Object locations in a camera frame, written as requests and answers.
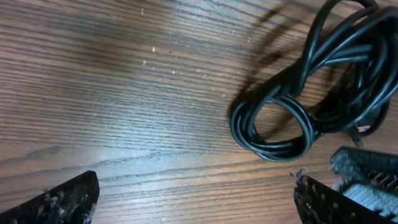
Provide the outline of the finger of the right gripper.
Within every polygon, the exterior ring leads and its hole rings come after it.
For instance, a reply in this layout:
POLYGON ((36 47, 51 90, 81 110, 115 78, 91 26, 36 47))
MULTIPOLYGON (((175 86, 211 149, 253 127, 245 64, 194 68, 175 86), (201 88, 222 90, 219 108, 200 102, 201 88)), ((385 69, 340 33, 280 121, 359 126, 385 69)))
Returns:
POLYGON ((397 217, 396 155, 341 147, 330 164, 341 177, 335 190, 384 218, 397 217))

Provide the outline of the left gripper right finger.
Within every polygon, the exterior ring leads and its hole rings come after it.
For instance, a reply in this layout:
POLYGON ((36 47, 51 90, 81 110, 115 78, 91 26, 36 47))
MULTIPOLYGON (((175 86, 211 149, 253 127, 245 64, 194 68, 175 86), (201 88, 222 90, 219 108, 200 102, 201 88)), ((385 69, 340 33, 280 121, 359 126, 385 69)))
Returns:
POLYGON ((306 175, 305 169, 292 174, 296 178, 294 203, 302 223, 367 224, 397 223, 396 218, 384 218, 343 196, 333 187, 306 175))

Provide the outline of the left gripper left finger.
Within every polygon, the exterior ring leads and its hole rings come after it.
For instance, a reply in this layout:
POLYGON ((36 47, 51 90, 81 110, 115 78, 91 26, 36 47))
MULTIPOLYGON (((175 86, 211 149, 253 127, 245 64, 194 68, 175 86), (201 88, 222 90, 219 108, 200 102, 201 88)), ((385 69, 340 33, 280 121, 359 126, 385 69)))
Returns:
POLYGON ((89 170, 1 213, 3 224, 91 224, 100 187, 89 170))

